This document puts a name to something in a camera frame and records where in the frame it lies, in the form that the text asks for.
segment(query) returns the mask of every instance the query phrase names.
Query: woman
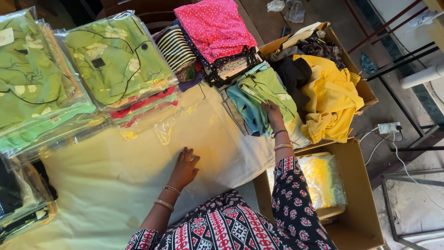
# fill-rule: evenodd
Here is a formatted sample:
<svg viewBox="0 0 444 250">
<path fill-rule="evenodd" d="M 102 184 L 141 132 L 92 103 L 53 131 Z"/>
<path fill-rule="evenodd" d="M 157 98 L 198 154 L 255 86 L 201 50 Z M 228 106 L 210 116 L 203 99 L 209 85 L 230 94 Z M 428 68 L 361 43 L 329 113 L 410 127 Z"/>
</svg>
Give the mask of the woman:
<svg viewBox="0 0 444 250">
<path fill-rule="evenodd" d="M 275 132 L 272 208 L 276 226 L 254 212 L 232 190 L 220 194 L 189 212 L 167 228 L 178 195 L 190 184 L 199 169 L 200 157 L 191 160 L 193 149 L 179 154 L 170 180 L 128 243 L 127 250 L 335 250 L 336 247 L 317 218 L 311 204 L 304 174 L 300 171 L 293 147 L 277 105 L 262 103 Z"/>
</svg>

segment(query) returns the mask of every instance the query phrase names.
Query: sleeve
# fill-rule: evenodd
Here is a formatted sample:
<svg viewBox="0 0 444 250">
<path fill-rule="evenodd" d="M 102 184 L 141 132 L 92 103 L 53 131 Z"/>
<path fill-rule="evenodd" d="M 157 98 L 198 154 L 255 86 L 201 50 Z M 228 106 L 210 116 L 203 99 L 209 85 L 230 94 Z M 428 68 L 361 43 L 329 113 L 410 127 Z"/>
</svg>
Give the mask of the sleeve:
<svg viewBox="0 0 444 250">
<path fill-rule="evenodd" d="M 304 174 L 294 156 L 280 160 L 274 168 L 271 206 L 278 229 L 294 236 L 301 249 L 336 250 L 312 206 Z"/>
<path fill-rule="evenodd" d="M 162 236 L 150 229 L 141 229 L 131 237 L 126 250 L 153 250 Z"/>
</svg>

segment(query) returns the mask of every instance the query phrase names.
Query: black thread bracelet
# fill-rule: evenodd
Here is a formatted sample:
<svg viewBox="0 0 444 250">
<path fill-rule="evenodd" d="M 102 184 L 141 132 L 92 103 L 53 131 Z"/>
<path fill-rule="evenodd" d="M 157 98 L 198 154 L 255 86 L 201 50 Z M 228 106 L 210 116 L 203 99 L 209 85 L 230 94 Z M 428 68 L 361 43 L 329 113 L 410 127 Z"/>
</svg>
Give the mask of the black thread bracelet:
<svg viewBox="0 0 444 250">
<path fill-rule="evenodd" d="M 277 135 L 277 134 L 279 134 L 280 132 L 284 132 L 284 131 L 288 133 L 288 131 L 285 130 L 285 129 L 284 129 L 284 130 L 279 130 L 279 131 L 277 131 L 276 133 L 274 133 L 274 136 L 272 136 L 271 138 L 273 138 L 273 139 L 276 138 L 276 135 Z"/>
</svg>

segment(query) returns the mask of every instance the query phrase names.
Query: woman's left hand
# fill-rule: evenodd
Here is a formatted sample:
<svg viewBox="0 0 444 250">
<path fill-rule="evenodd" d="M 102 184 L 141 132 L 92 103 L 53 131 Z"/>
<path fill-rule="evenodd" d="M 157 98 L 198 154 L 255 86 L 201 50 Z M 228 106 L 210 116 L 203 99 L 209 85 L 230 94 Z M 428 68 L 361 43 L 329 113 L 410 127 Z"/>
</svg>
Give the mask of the woman's left hand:
<svg viewBox="0 0 444 250">
<path fill-rule="evenodd" d="M 180 152 L 179 156 L 177 157 L 176 166 L 171 173 L 171 177 L 167 185 L 175 187 L 181 192 L 183 188 L 194 180 L 197 172 L 199 172 L 199 169 L 195 168 L 195 166 L 200 160 L 200 156 L 196 156 L 193 160 L 191 160 L 192 155 L 193 149 L 188 149 L 187 147 Z"/>
</svg>

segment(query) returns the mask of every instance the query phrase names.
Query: red and black printed fabric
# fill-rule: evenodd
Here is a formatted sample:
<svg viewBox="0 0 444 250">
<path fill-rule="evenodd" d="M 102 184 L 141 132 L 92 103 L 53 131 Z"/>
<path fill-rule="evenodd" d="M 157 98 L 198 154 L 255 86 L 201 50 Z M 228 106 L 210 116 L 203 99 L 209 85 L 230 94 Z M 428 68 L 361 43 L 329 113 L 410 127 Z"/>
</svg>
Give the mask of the red and black printed fabric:
<svg viewBox="0 0 444 250">
<path fill-rule="evenodd" d="M 164 235 L 139 230 L 127 250 L 336 250 L 317 218 L 297 159 L 280 160 L 274 180 L 276 225 L 232 190 L 198 206 Z"/>
</svg>

